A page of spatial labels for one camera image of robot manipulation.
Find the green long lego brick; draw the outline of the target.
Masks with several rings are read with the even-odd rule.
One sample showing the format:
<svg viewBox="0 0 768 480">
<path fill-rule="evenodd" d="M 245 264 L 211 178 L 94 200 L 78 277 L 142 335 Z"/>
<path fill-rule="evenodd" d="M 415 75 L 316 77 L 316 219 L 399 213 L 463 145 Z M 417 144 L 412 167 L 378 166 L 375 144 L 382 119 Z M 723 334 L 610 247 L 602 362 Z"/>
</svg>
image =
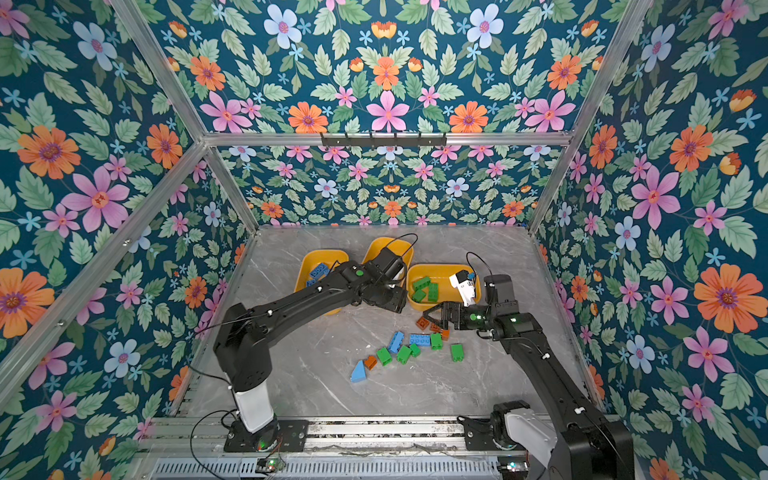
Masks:
<svg viewBox="0 0 768 480">
<path fill-rule="evenodd" d="M 429 303 L 437 303 L 439 301 L 439 285 L 436 283 L 430 283 L 427 290 L 427 300 Z"/>
</svg>

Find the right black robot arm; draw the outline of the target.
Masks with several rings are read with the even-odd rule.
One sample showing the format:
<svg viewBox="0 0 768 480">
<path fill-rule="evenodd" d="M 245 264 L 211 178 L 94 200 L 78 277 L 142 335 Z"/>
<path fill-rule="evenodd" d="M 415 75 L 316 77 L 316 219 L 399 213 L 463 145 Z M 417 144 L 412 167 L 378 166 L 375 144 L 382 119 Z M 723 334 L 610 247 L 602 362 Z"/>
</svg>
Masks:
<svg viewBox="0 0 768 480">
<path fill-rule="evenodd" d="M 583 394 L 557 359 L 540 323 L 521 311 L 507 274 L 489 275 L 484 301 L 441 302 L 423 316 L 441 328 L 474 330 L 499 343 L 522 368 L 543 402 L 543 421 L 524 401 L 494 406 L 486 430 L 499 448 L 524 448 L 533 466 L 531 479 L 633 479 L 631 434 L 610 421 Z"/>
</svg>

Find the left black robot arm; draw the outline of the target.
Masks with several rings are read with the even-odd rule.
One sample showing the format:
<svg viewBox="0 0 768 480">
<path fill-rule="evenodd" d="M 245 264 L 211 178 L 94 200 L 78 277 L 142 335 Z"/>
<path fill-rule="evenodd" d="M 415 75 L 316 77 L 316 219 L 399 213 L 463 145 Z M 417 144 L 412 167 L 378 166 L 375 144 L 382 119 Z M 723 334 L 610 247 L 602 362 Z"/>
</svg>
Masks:
<svg viewBox="0 0 768 480">
<path fill-rule="evenodd" d="M 332 310 L 365 303 L 399 314 L 407 292 L 402 256 L 383 248 L 365 263 L 346 261 L 315 282 L 279 300 L 246 309 L 230 307 L 219 324 L 214 354 L 230 382 L 238 421 L 251 435 L 276 423 L 266 381 L 272 372 L 270 349 L 284 337 Z"/>
</svg>

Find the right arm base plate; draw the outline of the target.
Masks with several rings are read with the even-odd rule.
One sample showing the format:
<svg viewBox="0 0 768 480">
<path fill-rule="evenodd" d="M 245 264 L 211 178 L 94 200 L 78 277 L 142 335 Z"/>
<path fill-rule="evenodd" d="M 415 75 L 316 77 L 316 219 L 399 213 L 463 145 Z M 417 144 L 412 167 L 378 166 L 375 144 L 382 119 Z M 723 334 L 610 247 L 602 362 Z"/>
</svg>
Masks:
<svg viewBox="0 0 768 480">
<path fill-rule="evenodd" d="M 494 430 L 490 418 L 472 418 L 458 416 L 458 424 L 463 428 L 465 448 L 468 451 L 518 451 L 524 447 Z"/>
</svg>

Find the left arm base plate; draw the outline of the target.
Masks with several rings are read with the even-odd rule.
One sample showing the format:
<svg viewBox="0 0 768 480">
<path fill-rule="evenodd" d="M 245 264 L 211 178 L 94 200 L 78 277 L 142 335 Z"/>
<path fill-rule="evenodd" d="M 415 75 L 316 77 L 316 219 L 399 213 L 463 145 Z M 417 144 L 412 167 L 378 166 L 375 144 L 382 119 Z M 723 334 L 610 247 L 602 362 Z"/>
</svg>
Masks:
<svg viewBox="0 0 768 480">
<path fill-rule="evenodd" d="M 307 420 L 275 418 L 256 433 L 250 432 L 241 420 L 229 427 L 224 451 L 227 453 L 302 452 L 308 438 Z"/>
</svg>

